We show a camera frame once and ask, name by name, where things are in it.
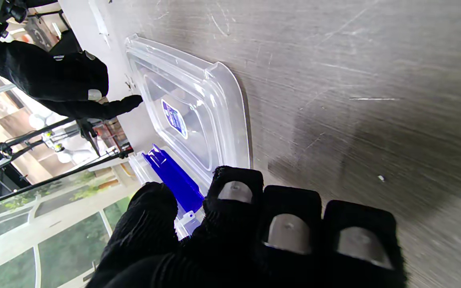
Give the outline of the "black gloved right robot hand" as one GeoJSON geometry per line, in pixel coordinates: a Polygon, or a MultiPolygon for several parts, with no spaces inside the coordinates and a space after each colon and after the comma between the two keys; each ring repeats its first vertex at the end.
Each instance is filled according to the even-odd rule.
{"type": "Polygon", "coordinates": [[[101,103],[109,92],[108,68],[85,50],[51,55],[26,42],[0,42],[0,76],[49,110],[76,120],[111,120],[143,102],[130,95],[101,103]]]}

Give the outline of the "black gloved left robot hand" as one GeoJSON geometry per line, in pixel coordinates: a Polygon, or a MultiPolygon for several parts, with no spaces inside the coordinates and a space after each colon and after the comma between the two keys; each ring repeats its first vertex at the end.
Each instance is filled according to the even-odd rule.
{"type": "Polygon", "coordinates": [[[179,240],[171,186],[130,200],[88,288],[405,288],[394,216],[301,188],[264,186],[260,171],[219,166],[205,216],[179,240]]]}

